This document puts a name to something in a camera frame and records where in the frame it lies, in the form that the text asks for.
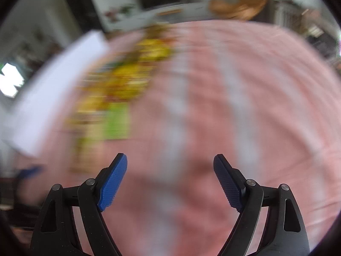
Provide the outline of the green cracker packet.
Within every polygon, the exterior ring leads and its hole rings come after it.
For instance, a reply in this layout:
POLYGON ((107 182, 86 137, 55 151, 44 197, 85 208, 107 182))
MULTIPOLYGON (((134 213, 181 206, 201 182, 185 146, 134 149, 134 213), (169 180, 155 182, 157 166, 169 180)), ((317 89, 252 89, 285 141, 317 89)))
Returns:
POLYGON ((127 139, 129 137, 129 104, 111 103, 103 120, 103 136, 107 140, 127 139))

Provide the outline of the clear bag mixed snacks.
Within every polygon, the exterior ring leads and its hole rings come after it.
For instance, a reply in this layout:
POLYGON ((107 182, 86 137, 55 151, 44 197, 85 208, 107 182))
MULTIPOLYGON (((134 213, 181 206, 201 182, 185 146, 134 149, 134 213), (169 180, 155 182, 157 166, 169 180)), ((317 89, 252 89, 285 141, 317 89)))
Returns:
POLYGON ((171 40, 173 39, 171 29, 172 26, 168 23, 154 23, 145 27, 144 38, 171 40))

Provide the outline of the white cardboard box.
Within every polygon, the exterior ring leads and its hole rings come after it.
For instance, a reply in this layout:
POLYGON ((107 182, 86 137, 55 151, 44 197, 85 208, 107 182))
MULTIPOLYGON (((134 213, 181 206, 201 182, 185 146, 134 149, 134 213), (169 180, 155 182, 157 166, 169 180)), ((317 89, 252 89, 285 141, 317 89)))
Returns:
POLYGON ((110 49, 101 31, 89 31, 47 61, 16 96, 3 124, 3 140, 29 157, 43 141, 69 92, 85 70, 110 49))

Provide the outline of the beige rice cake packet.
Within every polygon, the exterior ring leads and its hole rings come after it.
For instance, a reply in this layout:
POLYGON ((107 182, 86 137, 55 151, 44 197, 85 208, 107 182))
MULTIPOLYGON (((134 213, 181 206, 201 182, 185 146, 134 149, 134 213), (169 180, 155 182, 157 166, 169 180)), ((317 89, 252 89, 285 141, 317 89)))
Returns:
POLYGON ((73 126, 73 173, 92 173, 98 164, 103 141, 103 120, 99 117, 77 120, 73 126))

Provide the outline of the yellow chicken snack bag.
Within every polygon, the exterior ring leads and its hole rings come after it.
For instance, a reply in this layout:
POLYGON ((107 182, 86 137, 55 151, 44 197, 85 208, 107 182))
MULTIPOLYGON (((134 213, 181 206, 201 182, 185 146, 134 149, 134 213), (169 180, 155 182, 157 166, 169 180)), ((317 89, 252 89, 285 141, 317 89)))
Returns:
POLYGON ((158 63, 171 54, 172 45, 165 39, 142 39, 132 51, 87 75, 79 111, 106 110, 110 103, 135 99, 149 85, 158 63))

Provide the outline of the striped orange tablecloth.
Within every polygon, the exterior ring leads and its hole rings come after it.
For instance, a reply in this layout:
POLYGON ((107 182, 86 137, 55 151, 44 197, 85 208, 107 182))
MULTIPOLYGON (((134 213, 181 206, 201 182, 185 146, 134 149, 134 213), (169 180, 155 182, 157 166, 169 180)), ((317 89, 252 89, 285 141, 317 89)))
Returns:
POLYGON ((123 255, 216 255, 238 216, 213 171, 224 154, 264 186, 288 184, 314 247, 340 211, 340 79, 298 35, 260 23, 176 24, 174 55, 131 103, 129 135, 97 139, 75 173, 65 99, 20 196, 75 186, 116 154, 128 169, 104 218, 123 255))

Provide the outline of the white tv cabinet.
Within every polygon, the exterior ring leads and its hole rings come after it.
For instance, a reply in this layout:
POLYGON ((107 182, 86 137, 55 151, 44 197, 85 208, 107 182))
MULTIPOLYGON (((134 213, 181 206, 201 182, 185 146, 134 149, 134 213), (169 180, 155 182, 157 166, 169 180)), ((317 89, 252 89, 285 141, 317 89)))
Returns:
POLYGON ((144 28, 153 23, 175 24, 211 19, 215 19, 214 14, 209 10, 208 1, 204 1, 136 12, 129 17, 122 16, 121 20, 114 23, 107 23, 105 29, 107 31, 121 30, 127 32, 144 28))

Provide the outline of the dark glass cabinet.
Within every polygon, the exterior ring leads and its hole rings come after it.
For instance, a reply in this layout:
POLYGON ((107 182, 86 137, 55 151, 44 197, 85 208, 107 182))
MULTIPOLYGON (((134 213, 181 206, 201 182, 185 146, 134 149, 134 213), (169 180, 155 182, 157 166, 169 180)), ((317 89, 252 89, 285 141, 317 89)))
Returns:
POLYGON ((92 0, 66 0, 82 33, 92 29, 105 32, 92 0))

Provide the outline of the small wooden bench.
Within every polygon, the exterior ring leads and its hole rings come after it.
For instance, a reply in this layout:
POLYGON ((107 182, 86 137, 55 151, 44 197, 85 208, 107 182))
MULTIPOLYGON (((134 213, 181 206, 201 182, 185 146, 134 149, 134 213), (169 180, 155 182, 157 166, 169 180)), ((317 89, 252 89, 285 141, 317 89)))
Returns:
POLYGON ((157 13, 157 16, 158 17, 164 17, 164 16, 179 14, 182 12, 183 12, 182 9, 173 9, 173 10, 167 10, 167 11, 159 12, 159 13, 157 13))

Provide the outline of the orange lounge chair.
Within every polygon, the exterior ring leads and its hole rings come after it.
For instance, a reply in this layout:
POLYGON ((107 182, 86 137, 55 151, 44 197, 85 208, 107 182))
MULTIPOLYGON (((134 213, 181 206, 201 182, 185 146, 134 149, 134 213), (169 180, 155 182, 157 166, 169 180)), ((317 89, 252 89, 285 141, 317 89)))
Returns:
POLYGON ((268 0, 238 0, 227 3, 224 0, 211 0, 210 12, 220 19, 249 21, 256 17, 266 6, 268 0))

